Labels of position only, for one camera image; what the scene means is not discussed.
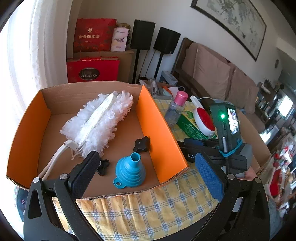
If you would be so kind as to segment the person's right hand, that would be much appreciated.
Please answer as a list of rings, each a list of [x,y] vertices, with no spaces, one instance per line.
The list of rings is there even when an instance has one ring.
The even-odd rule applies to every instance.
[[[246,172],[244,172],[243,180],[252,181],[254,178],[257,178],[257,174],[255,173],[254,169],[250,167]]]

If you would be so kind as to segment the grey sleeve forearm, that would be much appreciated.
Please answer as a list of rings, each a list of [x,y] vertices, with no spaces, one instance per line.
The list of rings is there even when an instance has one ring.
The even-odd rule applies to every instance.
[[[280,212],[276,208],[276,203],[271,197],[267,196],[268,209],[270,217],[270,240],[280,231],[283,225],[283,220],[280,216]]]

